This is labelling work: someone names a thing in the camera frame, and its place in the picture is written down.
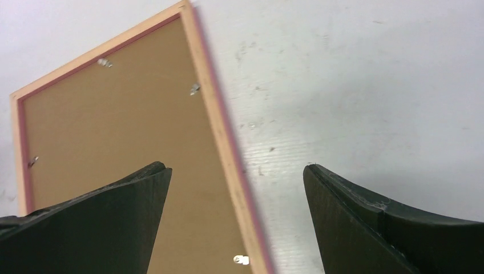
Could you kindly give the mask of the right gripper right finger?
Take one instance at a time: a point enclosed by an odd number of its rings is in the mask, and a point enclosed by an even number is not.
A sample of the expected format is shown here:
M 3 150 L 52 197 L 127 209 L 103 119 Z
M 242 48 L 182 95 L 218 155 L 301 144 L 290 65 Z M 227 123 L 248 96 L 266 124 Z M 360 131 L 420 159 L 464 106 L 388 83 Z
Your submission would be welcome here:
M 326 273 L 483 272 L 483 223 L 402 204 L 318 164 L 303 182 Z

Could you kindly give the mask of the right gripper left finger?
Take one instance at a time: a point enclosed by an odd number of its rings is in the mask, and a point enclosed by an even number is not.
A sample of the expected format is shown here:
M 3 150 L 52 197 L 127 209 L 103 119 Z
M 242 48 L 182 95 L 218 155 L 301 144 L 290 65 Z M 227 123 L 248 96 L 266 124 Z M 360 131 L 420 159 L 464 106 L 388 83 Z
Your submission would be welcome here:
M 172 169 L 153 162 L 26 216 L 1 218 L 2 273 L 146 273 Z

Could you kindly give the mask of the light wooden picture frame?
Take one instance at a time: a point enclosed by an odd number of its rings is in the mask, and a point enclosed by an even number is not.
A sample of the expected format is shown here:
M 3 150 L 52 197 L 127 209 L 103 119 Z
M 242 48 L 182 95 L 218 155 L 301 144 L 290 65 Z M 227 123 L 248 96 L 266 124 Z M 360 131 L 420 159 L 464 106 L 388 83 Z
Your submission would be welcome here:
M 209 121 L 211 123 L 213 135 L 215 137 L 219 157 L 224 167 L 226 182 L 232 199 L 233 209 L 236 213 L 240 232 L 243 238 L 243 243 L 246 249 L 245 255 L 237 255 L 234 257 L 233 260 L 236 264 L 250 266 L 252 270 L 251 273 L 273 273 L 274 269 L 271 264 L 271 258 L 265 246 L 264 235 L 261 231 L 260 224 L 257 219 L 255 205 L 252 200 L 247 181 L 243 174 L 243 168 L 237 153 L 234 138 L 231 134 L 231 129 L 224 111 L 220 93 L 217 89 L 212 66 L 207 58 L 207 52 L 201 36 L 197 16 L 193 6 L 189 1 L 180 1 L 174 4 L 173 6 L 163 10 L 162 12 L 154 15 L 153 17 L 136 25 L 135 27 L 125 31 L 124 33 L 109 40 L 108 42 L 79 56 L 78 58 L 67 63 L 66 65 L 54 70 L 53 72 L 39 78 L 33 83 L 30 83 L 27 86 L 11 94 L 10 99 L 13 119 L 15 163 L 18 175 L 17 186 L 19 192 L 19 210 L 21 212 L 21 216 L 26 216 L 38 210 L 35 209 L 30 212 L 26 212 L 25 210 L 25 174 L 27 170 L 27 161 L 26 151 L 22 145 L 23 127 L 19 125 L 19 118 L 22 117 L 22 112 L 19 111 L 18 108 L 21 103 L 26 98 L 36 94 L 39 91 L 44 90 L 52 84 L 59 82 L 60 80 L 72 75 L 73 73 L 87 67 L 92 63 L 97 63 L 102 66 L 110 66 L 110 62 L 108 62 L 106 59 L 108 55 L 115 52 L 116 50 L 121 49 L 132 41 L 145 36 L 149 30 L 157 29 L 162 25 L 168 23 L 170 20 L 176 18 L 182 19 L 184 24 L 185 34 L 189 43 L 196 75 L 199 80 L 197 84 L 193 85 L 192 91 L 201 91 L 203 93 L 205 108 L 207 110 Z

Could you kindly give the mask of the brown frame backing board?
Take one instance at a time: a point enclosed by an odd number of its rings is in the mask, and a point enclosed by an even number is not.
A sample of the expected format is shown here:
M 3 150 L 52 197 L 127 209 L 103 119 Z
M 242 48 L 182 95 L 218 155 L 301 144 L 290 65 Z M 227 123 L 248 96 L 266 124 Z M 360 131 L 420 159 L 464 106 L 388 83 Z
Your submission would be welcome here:
M 172 169 L 149 273 L 251 273 L 182 19 L 26 98 L 26 212 Z

